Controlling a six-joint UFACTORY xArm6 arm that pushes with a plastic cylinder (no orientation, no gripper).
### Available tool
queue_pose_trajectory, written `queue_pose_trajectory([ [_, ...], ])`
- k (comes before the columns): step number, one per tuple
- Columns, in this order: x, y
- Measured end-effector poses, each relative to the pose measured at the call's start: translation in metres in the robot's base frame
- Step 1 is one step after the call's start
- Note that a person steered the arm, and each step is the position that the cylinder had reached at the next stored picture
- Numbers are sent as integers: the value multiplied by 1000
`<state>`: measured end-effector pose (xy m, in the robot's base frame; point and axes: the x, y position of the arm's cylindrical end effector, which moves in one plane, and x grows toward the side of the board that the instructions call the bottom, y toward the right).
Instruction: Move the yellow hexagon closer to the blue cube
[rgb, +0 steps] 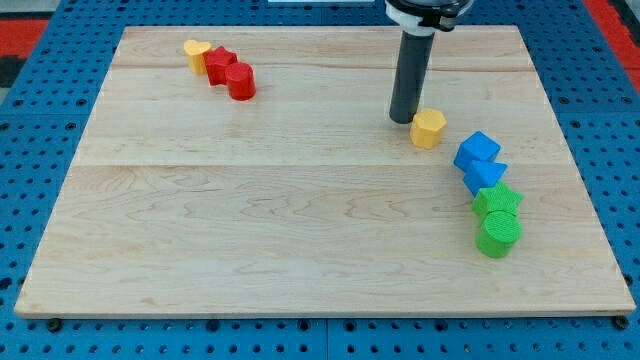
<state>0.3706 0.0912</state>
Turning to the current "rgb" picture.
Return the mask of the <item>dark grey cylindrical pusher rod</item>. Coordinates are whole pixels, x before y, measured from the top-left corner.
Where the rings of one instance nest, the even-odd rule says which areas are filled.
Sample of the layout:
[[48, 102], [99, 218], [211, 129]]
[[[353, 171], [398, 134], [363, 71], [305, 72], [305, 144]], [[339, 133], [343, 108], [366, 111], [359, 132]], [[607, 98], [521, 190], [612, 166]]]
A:
[[395, 123], [408, 124], [417, 112], [434, 37], [402, 33], [389, 109]]

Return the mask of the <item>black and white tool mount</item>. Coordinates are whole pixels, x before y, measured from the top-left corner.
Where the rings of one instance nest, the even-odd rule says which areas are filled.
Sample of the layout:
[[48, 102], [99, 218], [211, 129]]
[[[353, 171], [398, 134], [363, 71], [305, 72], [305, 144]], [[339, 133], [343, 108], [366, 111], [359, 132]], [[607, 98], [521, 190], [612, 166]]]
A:
[[386, 0], [386, 15], [412, 36], [450, 32], [470, 13], [473, 0]]

